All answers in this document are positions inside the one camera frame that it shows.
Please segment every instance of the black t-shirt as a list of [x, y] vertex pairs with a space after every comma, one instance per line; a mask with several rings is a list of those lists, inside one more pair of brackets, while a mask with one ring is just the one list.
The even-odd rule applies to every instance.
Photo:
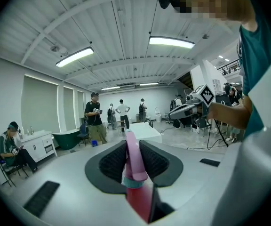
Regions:
[[[90, 101], [90, 102], [87, 103], [84, 113], [93, 112], [94, 108], [99, 110], [100, 109], [100, 103], [99, 102], [93, 103], [92, 101]], [[101, 124], [102, 124], [102, 121], [101, 121], [100, 115], [88, 116], [88, 125], [89, 126], [98, 126], [98, 125], [101, 125]]]
[[232, 96], [229, 96], [230, 98], [230, 102], [231, 102], [231, 105], [236, 102], [238, 105], [239, 105], [239, 99], [241, 99], [241, 96], [240, 94], [237, 92], [237, 95], [235, 95], [236, 93], [234, 93]]

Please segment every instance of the white cabinet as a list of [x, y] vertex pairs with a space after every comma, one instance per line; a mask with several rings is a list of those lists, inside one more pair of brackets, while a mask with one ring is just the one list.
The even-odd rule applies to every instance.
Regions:
[[20, 140], [20, 145], [24, 145], [24, 149], [28, 151], [34, 161], [38, 162], [51, 154], [57, 156], [52, 134], [49, 131], [37, 131], [33, 135], [24, 135]]

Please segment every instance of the door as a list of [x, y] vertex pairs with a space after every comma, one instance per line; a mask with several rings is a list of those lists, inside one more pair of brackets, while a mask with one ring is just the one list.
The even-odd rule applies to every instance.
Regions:
[[38, 160], [41, 160], [41, 158], [45, 157], [45, 155], [47, 154], [45, 147], [43, 146], [43, 142], [41, 139], [39, 139], [39, 140], [35, 140], [33, 144], [35, 147], [36, 157]]
[[27, 150], [27, 152], [30, 154], [30, 156], [33, 158], [34, 161], [37, 161], [37, 155], [35, 152], [34, 141], [30, 141], [27, 144], [25, 144], [24, 149]]

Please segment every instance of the green shirt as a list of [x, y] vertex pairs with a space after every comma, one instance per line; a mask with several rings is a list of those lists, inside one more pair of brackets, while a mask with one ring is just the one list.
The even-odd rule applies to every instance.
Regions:
[[[271, 25], [265, 19], [260, 6], [255, 1], [251, 1], [254, 6], [258, 28], [255, 32], [250, 32], [242, 26], [240, 27], [242, 40], [242, 61], [240, 60], [242, 68], [240, 75], [243, 76], [243, 94], [246, 96], [271, 65]], [[253, 105], [253, 111], [244, 137], [262, 128], [262, 120]]]
[[[17, 148], [13, 138], [9, 138], [5, 131], [0, 136], [0, 154], [1, 153], [12, 153], [12, 150]], [[14, 157], [5, 157], [5, 162], [8, 166], [11, 166], [15, 161]]]

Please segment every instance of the floor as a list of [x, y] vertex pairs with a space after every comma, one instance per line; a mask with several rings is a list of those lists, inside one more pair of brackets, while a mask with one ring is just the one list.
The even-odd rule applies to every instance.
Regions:
[[[209, 132], [208, 131], [200, 131], [199, 133], [192, 128], [183, 128], [180, 127], [179, 129], [173, 128], [173, 124], [167, 124], [165, 121], [162, 122], [154, 122], [153, 127], [162, 134], [162, 142], [167, 145], [176, 146], [184, 149], [190, 150], [198, 150], [198, 151], [209, 151], [212, 153], [222, 153], [226, 152], [227, 147], [225, 144], [220, 140], [218, 141], [213, 148], [210, 150], [207, 149], [207, 141]], [[111, 126], [107, 129], [107, 141], [108, 142], [116, 142], [123, 140], [123, 136], [118, 132], [118, 130], [112, 130]], [[210, 134], [209, 144], [208, 147], [210, 148], [218, 139], [220, 139], [219, 135], [214, 135], [213, 133]], [[80, 143], [80, 146], [75, 146], [71, 150], [62, 150], [61, 148], [57, 148], [58, 157], [64, 156], [69, 153], [77, 152], [80, 150], [91, 150], [91, 146], [87, 143], [87, 146], [83, 143]], [[39, 170], [44, 170], [44, 167], [51, 163], [53, 160], [57, 160], [57, 157], [51, 155], [40, 162], [38, 162]], [[32, 172], [29, 167], [25, 168], [27, 174], [32, 177]], [[16, 174], [11, 175], [12, 181], [15, 183], [16, 186], [22, 184], [28, 178], [24, 175], [24, 173], [20, 170], [21, 176]], [[5, 192], [7, 195], [11, 195], [16, 187], [10, 187], [8, 183], [4, 183], [0, 185], [0, 190]]]

